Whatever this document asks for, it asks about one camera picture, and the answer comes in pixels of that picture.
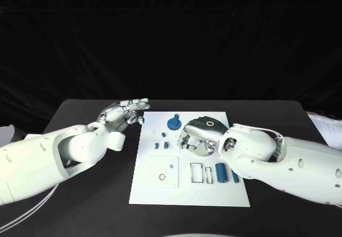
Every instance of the metal hand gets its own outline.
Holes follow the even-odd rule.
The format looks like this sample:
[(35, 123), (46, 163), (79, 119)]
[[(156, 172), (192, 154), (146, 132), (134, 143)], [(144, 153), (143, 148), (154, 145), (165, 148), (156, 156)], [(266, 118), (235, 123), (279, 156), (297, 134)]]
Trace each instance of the metal hand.
[[(206, 116), (199, 117), (183, 127), (178, 146), (189, 149), (201, 157), (209, 156), (214, 153), (214, 146), (219, 145), (221, 137), (227, 130), (228, 128), (218, 120)], [(198, 147), (188, 144), (190, 137), (201, 142)]]
[(123, 132), (128, 124), (144, 123), (144, 118), (137, 115), (137, 110), (150, 108), (149, 99), (114, 102), (100, 113), (97, 122), (101, 122), (110, 132)]

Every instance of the black table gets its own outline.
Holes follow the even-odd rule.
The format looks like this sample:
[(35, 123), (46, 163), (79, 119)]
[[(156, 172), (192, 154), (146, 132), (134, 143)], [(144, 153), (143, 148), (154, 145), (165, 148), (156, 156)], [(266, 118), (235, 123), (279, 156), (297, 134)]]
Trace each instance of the black table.
[[(45, 133), (89, 124), (110, 100), (66, 100)], [(162, 101), (150, 111), (225, 111), (229, 123), (270, 128), (284, 136), (325, 143), (304, 110), (293, 101)], [(336, 236), (342, 209), (309, 202), (257, 180), (245, 180), (251, 207), (128, 204), (140, 125), (124, 131), (121, 152), (64, 182), (42, 209), (3, 236), (162, 237), (183, 233), (250, 236)], [(0, 206), (0, 225), (45, 197)]]

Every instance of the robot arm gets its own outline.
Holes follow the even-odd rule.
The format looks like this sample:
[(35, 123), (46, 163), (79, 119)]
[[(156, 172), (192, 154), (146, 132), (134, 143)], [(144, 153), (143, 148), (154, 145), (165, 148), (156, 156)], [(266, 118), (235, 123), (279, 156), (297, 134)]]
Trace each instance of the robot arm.
[[(240, 124), (227, 128), (219, 136), (208, 137), (206, 129), (198, 127), (190, 130), (188, 139), (193, 134), (196, 140), (214, 142), (221, 158), (242, 178), (258, 179), (313, 202), (342, 205), (342, 151), (319, 143), (283, 137), (268, 129)], [(261, 130), (271, 131), (276, 138)], [(180, 135), (179, 145), (188, 149), (189, 145), (182, 145), (182, 140)]]
[[(43, 134), (0, 148), (0, 205), (19, 201), (53, 187), (104, 157), (107, 148), (120, 151), (121, 131), (144, 120), (137, 110), (150, 108), (149, 99), (113, 103), (89, 125)], [(62, 159), (72, 165), (64, 166)]]

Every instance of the blue object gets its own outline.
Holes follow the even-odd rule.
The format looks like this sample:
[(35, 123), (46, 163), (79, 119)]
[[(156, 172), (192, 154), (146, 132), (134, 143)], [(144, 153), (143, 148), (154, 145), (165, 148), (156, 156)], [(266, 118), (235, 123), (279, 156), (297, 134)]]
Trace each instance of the blue object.
[(167, 128), (170, 130), (179, 130), (180, 126), (182, 126), (182, 123), (179, 121), (179, 115), (175, 114), (175, 117), (172, 119), (169, 119), (169, 121), (167, 121)]
[(238, 175), (235, 174), (234, 171), (231, 171), (231, 173), (232, 173), (234, 182), (238, 183)]
[(216, 168), (218, 182), (219, 183), (227, 183), (228, 182), (228, 177), (227, 177), (227, 166), (225, 166), (225, 164), (224, 163), (216, 163), (215, 168)]

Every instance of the black backdrop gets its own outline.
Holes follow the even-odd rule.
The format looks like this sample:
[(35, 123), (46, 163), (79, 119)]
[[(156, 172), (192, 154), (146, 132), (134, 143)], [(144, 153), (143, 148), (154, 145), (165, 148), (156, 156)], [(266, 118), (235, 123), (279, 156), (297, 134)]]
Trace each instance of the black backdrop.
[(297, 100), (342, 117), (341, 10), (193, 2), (7, 1), (0, 125), (42, 132), (68, 98)]

